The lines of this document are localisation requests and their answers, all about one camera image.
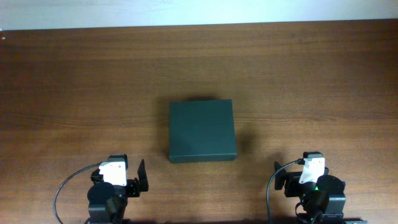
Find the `white wall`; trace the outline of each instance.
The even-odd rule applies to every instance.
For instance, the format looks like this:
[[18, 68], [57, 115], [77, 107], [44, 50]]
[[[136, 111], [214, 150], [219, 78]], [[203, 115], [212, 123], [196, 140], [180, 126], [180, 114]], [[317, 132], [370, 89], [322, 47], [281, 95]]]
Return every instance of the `white wall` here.
[[0, 28], [398, 18], [398, 0], [0, 0]]

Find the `black wire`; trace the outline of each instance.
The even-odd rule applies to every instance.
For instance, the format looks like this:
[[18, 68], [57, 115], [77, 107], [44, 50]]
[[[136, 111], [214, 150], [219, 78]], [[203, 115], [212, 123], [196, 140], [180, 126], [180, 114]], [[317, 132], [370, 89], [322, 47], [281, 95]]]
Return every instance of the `black wire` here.
[[269, 187], [271, 186], [271, 182], [272, 180], [275, 178], [276, 174], [285, 169], [286, 167], [289, 167], [293, 164], [298, 164], [300, 162], [300, 160], [296, 160], [293, 162], [290, 162], [284, 166], [282, 166], [281, 168], [279, 168], [279, 170], [275, 171], [274, 174], [271, 176], [271, 178], [268, 181], [268, 186], [267, 186], [267, 193], [266, 193], [266, 197], [267, 197], [267, 213], [268, 213], [268, 224], [272, 224], [272, 218], [271, 218], [271, 208], [269, 207]]
[[314, 216], [313, 220], [311, 221], [311, 224], [314, 224], [315, 221], [317, 220], [318, 216], [320, 216], [320, 215], [322, 215], [322, 212], [321, 212], [321, 211], [319, 211], [319, 212]]
[[82, 169], [79, 170], [78, 172], [76, 172], [76, 173], [70, 175], [66, 180], [64, 180], [64, 181], [62, 182], [61, 186], [58, 188], [57, 193], [55, 193], [54, 203], [53, 203], [53, 205], [52, 205], [52, 209], [53, 209], [53, 211], [54, 211], [55, 218], [57, 218], [57, 220], [58, 220], [58, 222], [59, 222], [60, 224], [63, 224], [63, 222], [61, 221], [60, 217], [58, 216], [57, 207], [55, 206], [55, 204], [57, 203], [57, 197], [58, 197], [58, 194], [60, 193], [60, 190], [61, 190], [62, 187], [63, 187], [70, 179], [72, 179], [74, 176], [78, 175], [79, 173], [81, 173], [81, 172], [83, 172], [83, 171], [86, 171], [86, 170], [88, 170], [88, 169], [91, 169], [91, 168], [93, 168], [93, 167], [98, 167], [98, 166], [100, 166], [100, 163], [93, 164], [93, 165], [91, 165], [91, 166], [82, 168]]
[[303, 205], [303, 203], [302, 203], [302, 202], [297, 203], [297, 204], [296, 204], [296, 207], [294, 208], [294, 212], [296, 213], [296, 217], [297, 217], [302, 223], [310, 224], [310, 222], [307, 221], [306, 219], [304, 219], [300, 214], [297, 214], [297, 208], [298, 208], [300, 205]]

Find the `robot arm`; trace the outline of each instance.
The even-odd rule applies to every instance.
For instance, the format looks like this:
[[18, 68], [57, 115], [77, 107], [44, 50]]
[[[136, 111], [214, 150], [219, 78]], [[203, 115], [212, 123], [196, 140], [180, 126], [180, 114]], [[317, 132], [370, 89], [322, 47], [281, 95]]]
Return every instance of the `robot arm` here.
[[[345, 182], [329, 174], [325, 158], [320, 152], [304, 152], [303, 172], [281, 170], [275, 177], [275, 189], [285, 186], [286, 197], [298, 197], [306, 214], [298, 214], [299, 223], [310, 223], [316, 219], [323, 223], [344, 223], [343, 208]], [[278, 162], [275, 170], [281, 168]]]
[[91, 174], [94, 186], [87, 193], [91, 224], [122, 223], [127, 198], [148, 191], [144, 160], [138, 168], [138, 179], [127, 180], [127, 168], [127, 155], [112, 155]]

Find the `dark green box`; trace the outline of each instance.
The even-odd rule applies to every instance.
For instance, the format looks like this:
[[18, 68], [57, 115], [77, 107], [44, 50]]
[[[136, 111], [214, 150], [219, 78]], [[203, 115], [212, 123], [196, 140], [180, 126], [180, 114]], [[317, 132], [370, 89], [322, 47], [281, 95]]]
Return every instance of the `dark green box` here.
[[170, 103], [169, 157], [172, 162], [234, 160], [232, 100]]

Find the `wood grain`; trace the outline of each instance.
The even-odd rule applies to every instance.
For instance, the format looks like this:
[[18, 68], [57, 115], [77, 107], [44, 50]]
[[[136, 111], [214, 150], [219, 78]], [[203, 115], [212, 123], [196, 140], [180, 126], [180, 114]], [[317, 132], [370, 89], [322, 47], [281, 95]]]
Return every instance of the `wood grain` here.
[[[346, 181], [346, 217], [398, 216], [398, 21], [20, 30], [0, 58], [0, 223], [55, 223], [76, 170], [126, 153], [150, 190], [126, 218], [266, 219], [273, 162], [321, 151]], [[171, 164], [169, 102], [233, 99], [238, 159]], [[58, 200], [88, 217], [90, 172]], [[275, 216], [296, 198], [272, 192]]]

